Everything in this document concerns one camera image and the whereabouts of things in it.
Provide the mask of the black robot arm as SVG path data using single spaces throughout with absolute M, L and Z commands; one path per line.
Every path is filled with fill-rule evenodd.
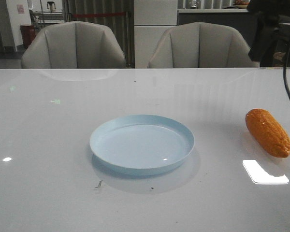
M 281 40 L 290 46 L 290 0 L 251 0 L 247 6 L 257 18 L 249 57 L 261 61 L 269 47 Z

